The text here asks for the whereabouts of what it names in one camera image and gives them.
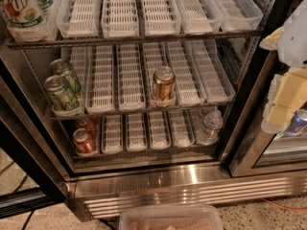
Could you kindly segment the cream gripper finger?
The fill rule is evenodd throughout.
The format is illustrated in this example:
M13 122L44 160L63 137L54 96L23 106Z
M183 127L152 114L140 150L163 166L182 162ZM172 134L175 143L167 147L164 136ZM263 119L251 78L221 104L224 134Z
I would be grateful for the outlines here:
M277 28L271 34L263 38L259 44L262 49L274 51L277 49L279 37L282 32L282 27Z
M307 69L296 68L276 74L271 82L261 128L270 134L283 131L295 112L307 102Z

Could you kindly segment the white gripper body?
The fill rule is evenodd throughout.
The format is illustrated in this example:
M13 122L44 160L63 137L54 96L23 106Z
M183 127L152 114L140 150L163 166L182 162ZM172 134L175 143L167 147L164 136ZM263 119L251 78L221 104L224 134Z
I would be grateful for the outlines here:
M279 60L290 67L307 67L307 0L303 0L282 26Z

